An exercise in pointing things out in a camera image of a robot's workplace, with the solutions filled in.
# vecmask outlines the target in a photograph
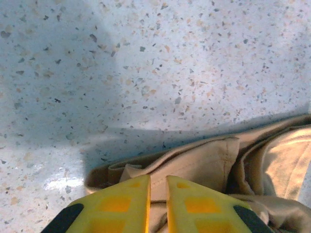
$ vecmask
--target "speckled floor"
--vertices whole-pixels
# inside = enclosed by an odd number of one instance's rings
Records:
[[[310,19],[294,0],[1,0],[0,232],[39,232],[104,161],[310,111]]]

